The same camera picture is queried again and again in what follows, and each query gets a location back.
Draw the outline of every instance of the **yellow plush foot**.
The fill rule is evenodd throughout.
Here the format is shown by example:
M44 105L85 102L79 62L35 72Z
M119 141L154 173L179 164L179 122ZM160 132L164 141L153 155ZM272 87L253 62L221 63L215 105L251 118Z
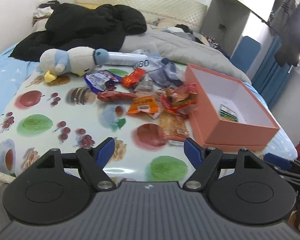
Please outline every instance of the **yellow plush foot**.
M47 73L44 75L44 81L46 83L50 83L56 79L57 79L57 76L54 74L51 74L50 70L48 70Z

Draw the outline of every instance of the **barcode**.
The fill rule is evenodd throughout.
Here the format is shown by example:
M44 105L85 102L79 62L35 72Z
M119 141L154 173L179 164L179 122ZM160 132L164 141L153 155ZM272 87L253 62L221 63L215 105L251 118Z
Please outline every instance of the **barcode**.
M138 106L138 110L142 110L144 112L147 112L150 110L150 106L149 105L145 105L145 106Z
M188 133L187 133L187 132L184 132L184 131L182 131L182 130L177 130L177 133L178 133L178 134L183 134L183 135L185 135L185 136L188 136Z

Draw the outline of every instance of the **gray blanket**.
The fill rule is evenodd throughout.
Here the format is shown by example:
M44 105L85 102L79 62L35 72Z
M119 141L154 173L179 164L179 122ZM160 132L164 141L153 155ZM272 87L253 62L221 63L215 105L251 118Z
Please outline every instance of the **gray blanket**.
M205 67L251 84L247 75L232 65L221 52L170 33L148 29L143 34L126 36L120 51L132 52L151 43L156 45L162 57L171 61Z

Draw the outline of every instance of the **metal screw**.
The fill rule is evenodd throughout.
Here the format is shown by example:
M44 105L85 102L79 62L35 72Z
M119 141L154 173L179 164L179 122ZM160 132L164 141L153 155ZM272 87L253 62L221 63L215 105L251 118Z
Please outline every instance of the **metal screw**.
M112 183L110 181L103 180L98 183L98 187L101 189L110 189L112 188Z
M201 187L201 183L195 180L188 181L186 187L189 189L198 189Z

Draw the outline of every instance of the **blue curtain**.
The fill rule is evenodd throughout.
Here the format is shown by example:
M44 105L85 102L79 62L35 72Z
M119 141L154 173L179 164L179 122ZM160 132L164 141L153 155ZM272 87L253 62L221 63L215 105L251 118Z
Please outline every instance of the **blue curtain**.
M274 59L274 54L280 47L281 39L276 36L260 68L252 79L253 87L264 98L270 110L279 99L291 76L288 73L290 67L287 64L280 67Z

